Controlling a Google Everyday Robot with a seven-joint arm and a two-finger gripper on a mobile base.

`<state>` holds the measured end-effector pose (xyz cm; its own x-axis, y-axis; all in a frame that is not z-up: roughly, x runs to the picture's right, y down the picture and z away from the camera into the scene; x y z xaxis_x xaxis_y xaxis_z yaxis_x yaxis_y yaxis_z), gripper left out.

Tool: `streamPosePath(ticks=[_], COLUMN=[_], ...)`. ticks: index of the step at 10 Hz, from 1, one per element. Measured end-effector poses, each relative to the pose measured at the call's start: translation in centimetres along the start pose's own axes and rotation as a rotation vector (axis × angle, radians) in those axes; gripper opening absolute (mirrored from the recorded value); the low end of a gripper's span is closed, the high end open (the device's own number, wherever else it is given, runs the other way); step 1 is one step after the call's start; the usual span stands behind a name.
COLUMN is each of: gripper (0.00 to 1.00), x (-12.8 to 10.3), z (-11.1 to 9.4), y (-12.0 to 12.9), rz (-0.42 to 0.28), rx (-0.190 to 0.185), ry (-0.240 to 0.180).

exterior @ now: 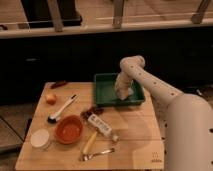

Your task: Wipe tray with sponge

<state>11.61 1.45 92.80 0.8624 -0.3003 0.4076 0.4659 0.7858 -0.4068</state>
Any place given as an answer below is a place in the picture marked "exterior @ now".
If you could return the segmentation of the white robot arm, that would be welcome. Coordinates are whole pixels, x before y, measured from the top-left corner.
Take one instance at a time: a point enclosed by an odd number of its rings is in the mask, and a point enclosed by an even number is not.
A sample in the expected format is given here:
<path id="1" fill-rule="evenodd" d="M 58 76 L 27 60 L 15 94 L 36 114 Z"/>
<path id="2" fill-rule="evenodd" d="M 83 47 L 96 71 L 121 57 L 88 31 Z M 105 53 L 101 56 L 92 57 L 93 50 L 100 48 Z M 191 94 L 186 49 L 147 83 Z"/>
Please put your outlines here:
<path id="1" fill-rule="evenodd" d="M 123 58 L 115 92 L 126 99 L 136 80 L 166 106 L 164 171 L 213 171 L 213 108 L 204 98 L 182 92 L 144 66 L 140 55 Z"/>

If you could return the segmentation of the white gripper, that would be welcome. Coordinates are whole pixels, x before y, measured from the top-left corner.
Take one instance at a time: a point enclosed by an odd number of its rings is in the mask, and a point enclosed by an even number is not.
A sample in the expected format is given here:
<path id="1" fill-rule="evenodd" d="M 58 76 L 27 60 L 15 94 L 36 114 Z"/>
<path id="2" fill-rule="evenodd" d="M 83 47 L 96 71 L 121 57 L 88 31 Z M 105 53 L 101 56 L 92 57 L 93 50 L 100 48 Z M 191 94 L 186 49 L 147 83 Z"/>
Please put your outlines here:
<path id="1" fill-rule="evenodd" d="M 115 93 L 119 99 L 125 100 L 133 94 L 132 83 L 133 79 L 127 74 L 123 72 L 118 74 L 115 83 Z"/>

